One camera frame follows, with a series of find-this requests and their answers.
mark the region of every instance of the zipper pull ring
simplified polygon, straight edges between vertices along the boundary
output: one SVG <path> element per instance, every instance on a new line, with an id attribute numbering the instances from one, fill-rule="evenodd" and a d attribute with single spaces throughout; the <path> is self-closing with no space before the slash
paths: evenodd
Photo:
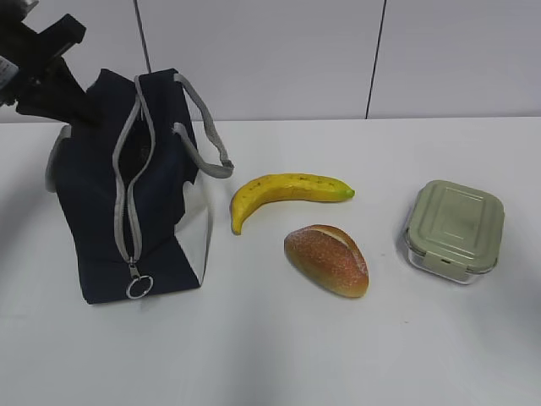
<path id="1" fill-rule="evenodd" d="M 152 287 L 154 286 L 154 278 L 150 275 L 141 276 L 139 269 L 137 269 L 137 266 L 135 265 L 135 260 L 133 257 L 129 259 L 128 266 L 129 275 L 132 277 L 132 282 L 130 282 L 126 288 L 126 296 L 128 296 L 130 299 L 141 299 L 152 290 Z M 147 288 L 141 294 L 133 296 L 132 289 L 137 283 L 147 283 Z"/>

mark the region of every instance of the food storage container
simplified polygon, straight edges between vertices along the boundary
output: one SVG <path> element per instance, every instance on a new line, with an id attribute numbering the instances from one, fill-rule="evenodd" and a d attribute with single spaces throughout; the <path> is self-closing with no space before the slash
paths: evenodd
<path id="1" fill-rule="evenodd" d="M 469 284 L 498 262 L 504 207 L 495 196 L 443 180 L 418 194 L 404 230 L 409 262 Z"/>

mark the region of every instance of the lunch bag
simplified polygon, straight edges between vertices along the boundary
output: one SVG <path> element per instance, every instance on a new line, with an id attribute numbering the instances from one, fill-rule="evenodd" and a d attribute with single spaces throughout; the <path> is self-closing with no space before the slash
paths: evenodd
<path id="1" fill-rule="evenodd" d="M 221 165 L 199 155 L 184 92 Z M 228 178 L 233 170 L 206 105 L 175 69 L 133 81 L 103 69 L 87 95 L 101 127 L 65 126 L 46 170 L 74 238 L 85 300 L 199 288 L 211 224 L 200 173 Z"/>

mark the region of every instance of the white wall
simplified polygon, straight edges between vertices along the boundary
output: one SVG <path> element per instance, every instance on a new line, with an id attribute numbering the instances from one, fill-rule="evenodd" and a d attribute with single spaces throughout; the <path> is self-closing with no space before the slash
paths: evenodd
<path id="1" fill-rule="evenodd" d="M 539 0 L 389 0 L 370 118 L 541 114 Z"/>
<path id="2" fill-rule="evenodd" d="M 383 0 L 139 0 L 153 69 L 217 119 L 363 118 Z"/>
<path id="3" fill-rule="evenodd" d="M 83 42 L 65 54 L 68 66 L 84 89 L 97 79 L 101 68 L 129 78 L 145 72 L 130 0 L 41 0 L 25 23 L 40 32 L 65 14 L 72 14 L 87 29 Z M 46 120 L 18 115 L 13 107 L 0 108 L 1 123 L 26 121 Z"/>

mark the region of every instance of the metal ring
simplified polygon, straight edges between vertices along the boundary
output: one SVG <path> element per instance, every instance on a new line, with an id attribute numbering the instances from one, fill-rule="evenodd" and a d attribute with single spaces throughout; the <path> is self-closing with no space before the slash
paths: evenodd
<path id="1" fill-rule="evenodd" d="M 149 280 L 149 287 L 139 296 L 133 296 L 132 295 L 132 288 L 135 286 L 136 283 L 139 283 L 145 279 Z M 129 283 L 128 287 L 126 288 L 126 296 L 128 296 L 130 299 L 141 299 L 144 298 L 154 286 L 154 278 L 149 275 L 143 275 L 142 277 L 135 277 L 132 282 Z"/>

